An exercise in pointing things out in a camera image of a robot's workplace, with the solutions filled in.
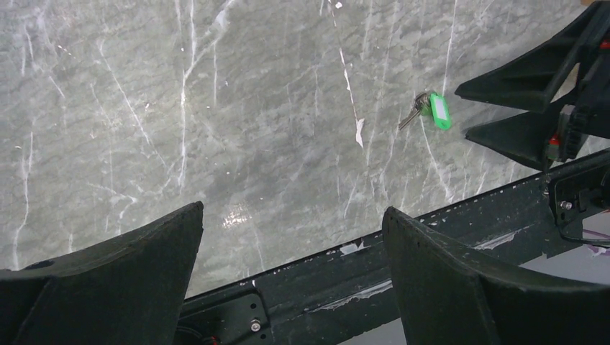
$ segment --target cable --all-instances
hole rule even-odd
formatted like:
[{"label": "cable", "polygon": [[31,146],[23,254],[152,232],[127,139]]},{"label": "cable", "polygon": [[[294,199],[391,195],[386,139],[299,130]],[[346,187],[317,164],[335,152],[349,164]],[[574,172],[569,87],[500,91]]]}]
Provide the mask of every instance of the cable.
[{"label": "cable", "polygon": [[562,239],[569,241],[569,242],[575,242],[575,243],[581,243],[581,244],[590,244],[591,246],[596,246],[596,247],[605,247],[605,248],[610,248],[610,239],[583,239],[583,238],[578,238],[578,237],[572,237],[572,236],[568,236],[563,232],[563,228],[565,228],[564,226],[560,226],[559,227],[559,235],[561,236]]}]

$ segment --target green key tag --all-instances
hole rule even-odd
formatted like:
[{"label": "green key tag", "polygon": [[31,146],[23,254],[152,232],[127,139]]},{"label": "green key tag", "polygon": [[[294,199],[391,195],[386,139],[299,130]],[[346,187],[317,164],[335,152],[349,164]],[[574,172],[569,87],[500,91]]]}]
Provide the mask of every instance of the green key tag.
[{"label": "green key tag", "polygon": [[447,102],[445,98],[438,93],[430,95],[430,105],[432,106],[432,117],[434,122],[440,129],[446,131],[451,128],[451,117],[447,110]]}]

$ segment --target screw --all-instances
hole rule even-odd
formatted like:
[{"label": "screw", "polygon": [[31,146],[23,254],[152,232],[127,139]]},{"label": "screw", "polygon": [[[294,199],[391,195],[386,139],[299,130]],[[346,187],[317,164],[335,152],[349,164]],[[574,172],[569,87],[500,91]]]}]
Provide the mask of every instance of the screw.
[{"label": "screw", "polygon": [[252,320],[252,324],[250,325],[250,330],[252,332],[260,331],[260,322],[257,319]]},{"label": "screw", "polygon": [[571,210],[572,203],[570,201],[562,201],[559,203],[559,207],[563,208],[564,210]]}]

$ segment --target gray marble surface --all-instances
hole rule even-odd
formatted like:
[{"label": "gray marble surface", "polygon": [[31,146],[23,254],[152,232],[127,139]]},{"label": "gray marble surface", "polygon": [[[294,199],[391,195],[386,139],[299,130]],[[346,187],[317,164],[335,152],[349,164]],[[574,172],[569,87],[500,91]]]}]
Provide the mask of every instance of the gray marble surface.
[{"label": "gray marble surface", "polygon": [[[547,40],[578,1],[341,5],[4,0],[0,267],[201,200],[194,295],[376,231],[389,205],[416,216],[533,173],[463,139],[516,111],[453,91]],[[453,128],[398,132],[426,88]]]}]

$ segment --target key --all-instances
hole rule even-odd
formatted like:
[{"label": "key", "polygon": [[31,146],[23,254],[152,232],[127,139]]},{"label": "key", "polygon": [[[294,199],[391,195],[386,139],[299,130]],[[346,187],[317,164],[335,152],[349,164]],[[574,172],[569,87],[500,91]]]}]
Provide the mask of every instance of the key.
[{"label": "key", "polygon": [[418,115],[421,115],[426,107],[430,107],[430,94],[430,92],[422,92],[415,97],[413,100],[413,108],[409,115],[400,122],[399,130],[406,127],[406,125],[413,121]]}]

